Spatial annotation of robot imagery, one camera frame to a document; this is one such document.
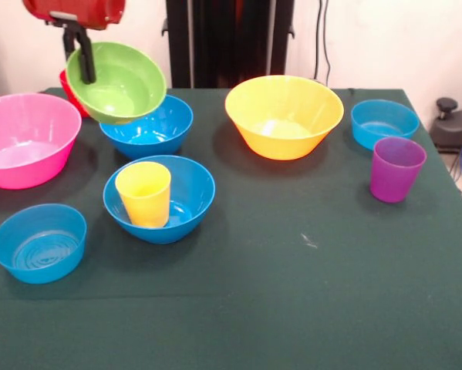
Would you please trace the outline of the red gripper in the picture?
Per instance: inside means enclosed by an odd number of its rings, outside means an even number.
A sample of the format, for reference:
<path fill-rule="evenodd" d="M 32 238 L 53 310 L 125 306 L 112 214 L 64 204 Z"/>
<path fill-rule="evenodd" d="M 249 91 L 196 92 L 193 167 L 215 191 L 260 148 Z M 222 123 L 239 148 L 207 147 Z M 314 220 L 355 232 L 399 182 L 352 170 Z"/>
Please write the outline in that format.
<path fill-rule="evenodd" d="M 109 24 L 119 24 L 125 0 L 23 0 L 23 5 L 36 18 L 50 24 L 76 22 L 85 29 L 104 30 Z M 85 29 L 63 26 L 62 42 L 66 60 L 80 45 L 79 66 L 85 84 L 96 81 L 92 43 Z"/>

